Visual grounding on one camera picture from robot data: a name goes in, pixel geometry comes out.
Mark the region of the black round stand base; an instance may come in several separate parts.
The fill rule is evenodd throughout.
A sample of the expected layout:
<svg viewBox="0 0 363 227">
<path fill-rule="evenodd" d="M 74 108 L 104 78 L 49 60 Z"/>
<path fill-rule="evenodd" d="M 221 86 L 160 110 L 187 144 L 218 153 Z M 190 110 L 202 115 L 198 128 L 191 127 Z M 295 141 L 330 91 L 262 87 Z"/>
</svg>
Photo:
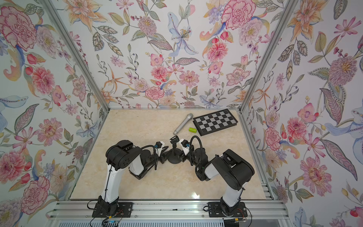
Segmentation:
<svg viewBox="0 0 363 227">
<path fill-rule="evenodd" d="M 184 160 L 184 152 L 180 149 L 171 149 L 167 155 L 167 161 L 171 164 L 179 164 Z"/>
</svg>

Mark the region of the black stand pole with clip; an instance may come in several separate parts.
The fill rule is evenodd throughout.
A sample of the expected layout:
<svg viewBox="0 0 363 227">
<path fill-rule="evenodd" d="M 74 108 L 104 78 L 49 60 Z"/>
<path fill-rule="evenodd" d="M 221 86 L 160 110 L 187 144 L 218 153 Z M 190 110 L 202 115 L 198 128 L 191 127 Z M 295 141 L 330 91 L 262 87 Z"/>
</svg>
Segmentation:
<svg viewBox="0 0 363 227">
<path fill-rule="evenodd" d="M 180 141 L 178 136 L 174 136 L 170 139 L 172 148 L 170 150 L 168 159 L 176 159 L 179 156 L 179 149 L 177 148 L 177 143 Z"/>
</svg>

